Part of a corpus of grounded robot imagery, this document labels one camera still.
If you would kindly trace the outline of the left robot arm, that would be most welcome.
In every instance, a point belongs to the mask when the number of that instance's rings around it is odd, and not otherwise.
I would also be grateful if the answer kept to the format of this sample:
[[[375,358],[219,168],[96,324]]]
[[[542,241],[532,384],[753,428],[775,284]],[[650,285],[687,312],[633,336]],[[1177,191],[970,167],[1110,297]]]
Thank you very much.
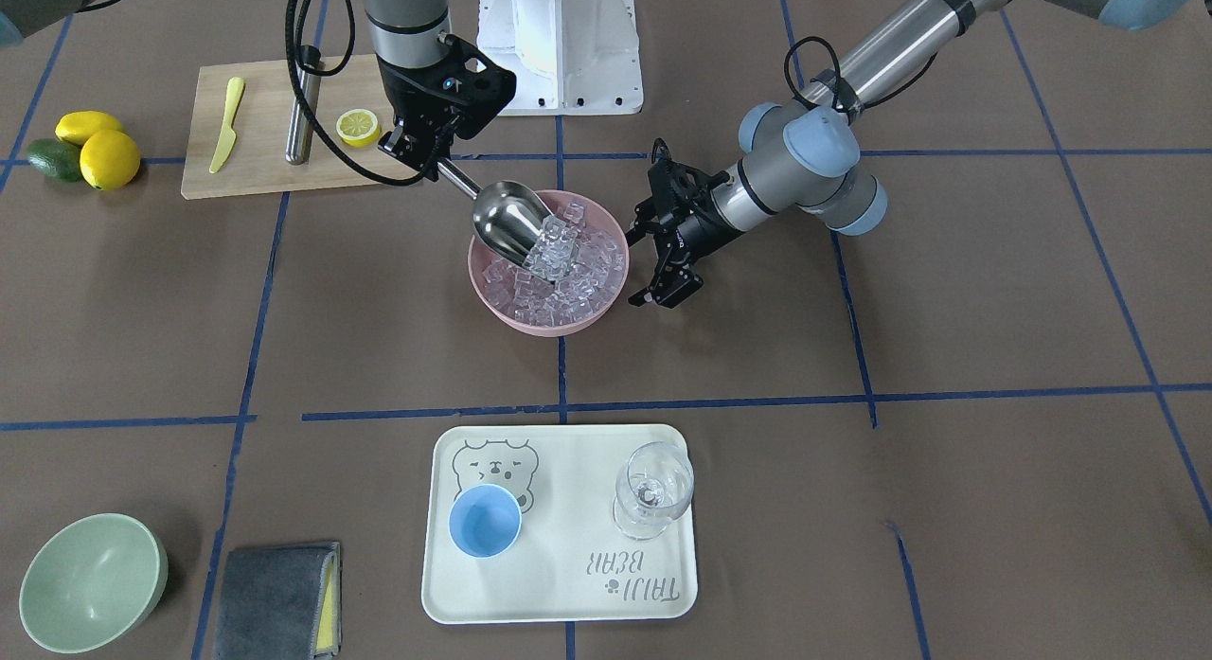
[[[703,286],[696,263],[767,223],[801,208],[840,236],[857,237],[882,222],[890,205],[882,182],[862,163],[854,125],[894,99],[970,33],[979,17],[1016,0],[905,0],[845,54],[828,48],[827,69],[793,80],[791,45],[782,70],[785,103],[762,103],[739,125],[741,157],[709,172],[671,157],[654,139],[650,197],[638,203],[625,239],[654,245],[648,285],[633,306],[676,308]],[[1168,21],[1189,0],[1039,0],[1102,25],[1140,31]]]

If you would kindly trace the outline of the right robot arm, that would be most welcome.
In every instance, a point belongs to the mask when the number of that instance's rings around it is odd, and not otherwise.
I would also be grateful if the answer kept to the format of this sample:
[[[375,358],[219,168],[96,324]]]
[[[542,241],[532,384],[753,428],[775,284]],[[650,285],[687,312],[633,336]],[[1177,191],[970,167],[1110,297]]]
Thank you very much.
[[[74,13],[108,8],[121,0],[1,0],[2,46],[55,25]],[[351,57],[354,11],[345,0],[350,44],[333,70],[308,67],[302,56],[305,11],[311,0],[287,0],[285,51],[295,101],[325,147],[359,176],[389,186],[411,186],[438,180],[451,168],[454,138],[471,139],[499,116],[514,98],[518,78],[488,59],[476,46],[451,30],[448,0],[361,0],[368,22],[378,71],[394,113],[391,128],[378,139],[381,151],[415,170],[416,176],[381,176],[345,155],[321,128],[311,102],[305,101],[299,70],[325,78],[336,75]]]

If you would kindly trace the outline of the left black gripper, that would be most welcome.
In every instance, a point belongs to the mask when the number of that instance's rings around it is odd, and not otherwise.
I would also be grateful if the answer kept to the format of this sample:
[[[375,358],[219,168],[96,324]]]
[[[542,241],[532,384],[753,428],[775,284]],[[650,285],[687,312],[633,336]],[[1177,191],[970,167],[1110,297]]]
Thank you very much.
[[[703,288],[694,264],[741,236],[715,206],[713,190],[730,184],[726,172],[714,176],[678,163],[668,153],[653,153],[648,167],[651,195],[633,210],[628,246],[651,237],[654,243],[653,276],[629,295],[629,305],[678,308]]]

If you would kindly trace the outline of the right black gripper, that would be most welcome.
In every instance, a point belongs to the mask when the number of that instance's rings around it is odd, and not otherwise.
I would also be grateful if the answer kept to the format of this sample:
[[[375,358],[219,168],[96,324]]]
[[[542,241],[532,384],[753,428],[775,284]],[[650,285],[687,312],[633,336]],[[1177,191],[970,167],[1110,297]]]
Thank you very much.
[[[438,36],[438,61],[419,68],[377,56],[394,113],[378,147],[418,173],[438,172],[438,161],[450,157],[452,140],[476,137],[518,88],[514,71],[459,36]]]

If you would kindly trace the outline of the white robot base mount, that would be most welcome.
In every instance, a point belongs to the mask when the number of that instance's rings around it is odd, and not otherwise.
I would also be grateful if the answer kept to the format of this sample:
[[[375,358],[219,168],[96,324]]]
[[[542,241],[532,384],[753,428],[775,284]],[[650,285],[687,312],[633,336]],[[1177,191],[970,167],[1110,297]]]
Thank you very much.
[[[476,46],[518,79],[503,116],[627,116],[645,103],[633,0],[479,0]]]

